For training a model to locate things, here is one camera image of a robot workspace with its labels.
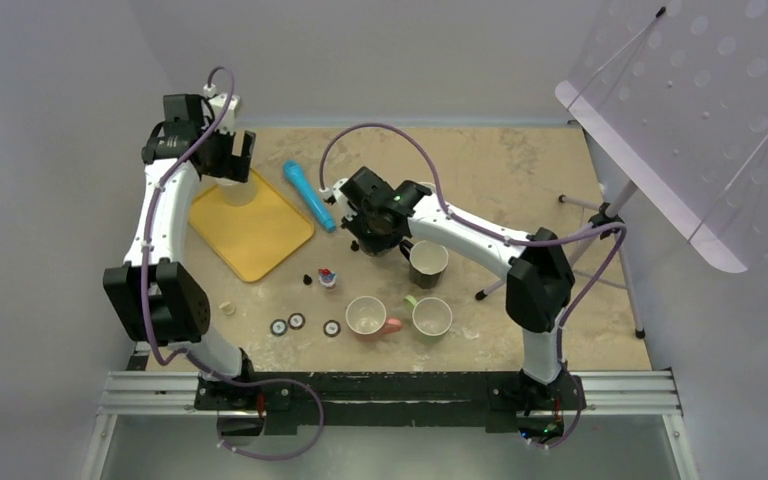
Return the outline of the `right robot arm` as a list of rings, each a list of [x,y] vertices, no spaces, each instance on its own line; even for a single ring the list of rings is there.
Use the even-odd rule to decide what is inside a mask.
[[[559,396],[559,322],[575,280],[552,231],[501,227],[445,204],[426,185],[405,180],[392,187],[366,167],[337,181],[329,200],[340,208],[343,228],[369,255],[405,241],[414,248],[429,241],[496,275],[505,287],[507,316],[523,333],[524,399],[544,407]]]

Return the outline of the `black mug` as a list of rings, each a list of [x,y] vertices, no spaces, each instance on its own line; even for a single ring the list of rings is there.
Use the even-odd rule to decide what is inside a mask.
[[[409,280],[421,289],[435,288],[449,265],[449,252],[442,245],[421,240],[402,240],[399,250],[409,262]]]

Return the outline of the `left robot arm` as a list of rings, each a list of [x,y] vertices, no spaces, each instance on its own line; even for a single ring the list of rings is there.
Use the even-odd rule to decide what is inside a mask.
[[[246,353],[211,325],[206,292],[185,266],[190,209],[203,177],[245,182],[252,135],[233,152],[240,99],[208,87],[163,98],[163,119],[141,150],[144,198],[133,241],[121,265],[103,273],[103,289],[127,335],[146,343],[166,366],[189,360],[232,408],[257,399]]]

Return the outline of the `cream white mug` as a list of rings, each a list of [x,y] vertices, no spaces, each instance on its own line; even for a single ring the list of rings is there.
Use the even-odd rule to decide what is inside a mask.
[[[258,193],[258,185],[254,180],[238,182],[230,179],[216,179],[223,201],[233,207],[241,207],[251,203]]]

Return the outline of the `pink mug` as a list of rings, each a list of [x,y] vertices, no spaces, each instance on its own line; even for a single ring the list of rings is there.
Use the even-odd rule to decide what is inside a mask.
[[[403,329],[403,322],[391,318],[381,300],[373,296],[360,296],[346,307],[347,328],[360,340],[376,341]]]

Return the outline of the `light green mug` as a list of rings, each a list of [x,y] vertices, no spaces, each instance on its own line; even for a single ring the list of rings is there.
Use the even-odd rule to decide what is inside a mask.
[[[404,297],[409,323],[425,342],[438,342],[453,325],[453,311],[448,303],[437,297]]]

